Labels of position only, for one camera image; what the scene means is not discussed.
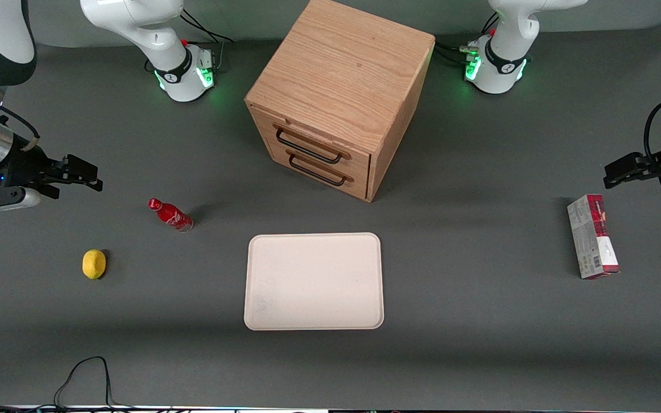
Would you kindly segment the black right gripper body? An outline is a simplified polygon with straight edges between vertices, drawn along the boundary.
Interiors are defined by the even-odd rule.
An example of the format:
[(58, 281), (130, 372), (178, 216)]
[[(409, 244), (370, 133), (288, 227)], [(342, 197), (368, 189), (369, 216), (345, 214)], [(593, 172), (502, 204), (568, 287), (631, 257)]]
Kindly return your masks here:
[(7, 157), (0, 163), (0, 188), (7, 186), (26, 186), (37, 189), (43, 185), (63, 184), (63, 171), (58, 162), (50, 159), (36, 146), (31, 151), (22, 149), (29, 142), (24, 138), (15, 138)]

